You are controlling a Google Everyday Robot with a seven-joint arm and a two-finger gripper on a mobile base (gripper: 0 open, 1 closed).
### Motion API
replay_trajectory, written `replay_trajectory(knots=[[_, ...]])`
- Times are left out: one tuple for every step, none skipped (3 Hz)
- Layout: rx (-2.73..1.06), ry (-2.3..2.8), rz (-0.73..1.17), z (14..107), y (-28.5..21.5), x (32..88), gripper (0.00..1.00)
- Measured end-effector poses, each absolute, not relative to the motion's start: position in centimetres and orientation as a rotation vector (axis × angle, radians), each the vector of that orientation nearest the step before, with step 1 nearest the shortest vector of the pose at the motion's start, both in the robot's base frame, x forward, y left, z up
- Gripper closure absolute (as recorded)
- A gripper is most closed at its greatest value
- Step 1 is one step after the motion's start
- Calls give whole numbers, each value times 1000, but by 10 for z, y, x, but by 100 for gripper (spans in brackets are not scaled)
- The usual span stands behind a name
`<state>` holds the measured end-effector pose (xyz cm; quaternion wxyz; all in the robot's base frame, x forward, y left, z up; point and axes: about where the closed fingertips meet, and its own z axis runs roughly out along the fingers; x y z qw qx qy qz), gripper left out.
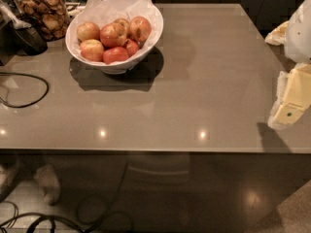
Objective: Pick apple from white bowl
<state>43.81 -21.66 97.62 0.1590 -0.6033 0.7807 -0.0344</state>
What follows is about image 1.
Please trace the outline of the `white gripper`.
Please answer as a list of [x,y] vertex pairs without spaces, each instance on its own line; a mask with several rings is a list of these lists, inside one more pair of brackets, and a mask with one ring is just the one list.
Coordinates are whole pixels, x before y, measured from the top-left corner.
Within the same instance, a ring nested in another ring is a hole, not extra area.
[[[264,41],[273,46],[284,43],[285,56],[296,63],[311,63],[311,0],[304,0],[285,21],[267,34]],[[277,80],[277,99],[268,126],[282,130],[294,125],[311,106],[311,65],[296,64]]]

